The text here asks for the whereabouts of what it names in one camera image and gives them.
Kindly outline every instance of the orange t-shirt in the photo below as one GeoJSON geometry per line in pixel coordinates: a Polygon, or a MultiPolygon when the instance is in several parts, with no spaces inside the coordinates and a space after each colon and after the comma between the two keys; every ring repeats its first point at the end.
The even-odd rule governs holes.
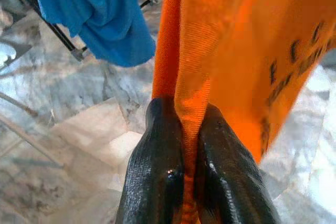
{"type": "Polygon", "coordinates": [[[164,0],[153,97],[174,96],[184,131],[183,221],[207,103],[260,161],[301,87],[334,45],[336,0],[164,0]]]}

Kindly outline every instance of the black glove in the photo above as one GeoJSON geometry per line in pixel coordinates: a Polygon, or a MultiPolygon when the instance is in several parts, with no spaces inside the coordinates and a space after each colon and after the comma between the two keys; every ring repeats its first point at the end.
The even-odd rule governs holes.
{"type": "Polygon", "coordinates": [[[209,105],[199,132],[195,198],[202,224],[280,223],[250,152],[209,105]]]}
{"type": "Polygon", "coordinates": [[[129,160],[116,223],[180,223],[184,162],[173,99],[154,99],[129,160]]]}

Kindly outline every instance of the blue cloth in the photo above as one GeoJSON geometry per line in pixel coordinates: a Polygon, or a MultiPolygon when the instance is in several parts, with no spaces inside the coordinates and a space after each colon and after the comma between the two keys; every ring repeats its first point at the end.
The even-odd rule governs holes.
{"type": "Polygon", "coordinates": [[[123,67],[154,56],[138,0],[38,0],[42,16],[79,35],[98,59],[123,67]]]}

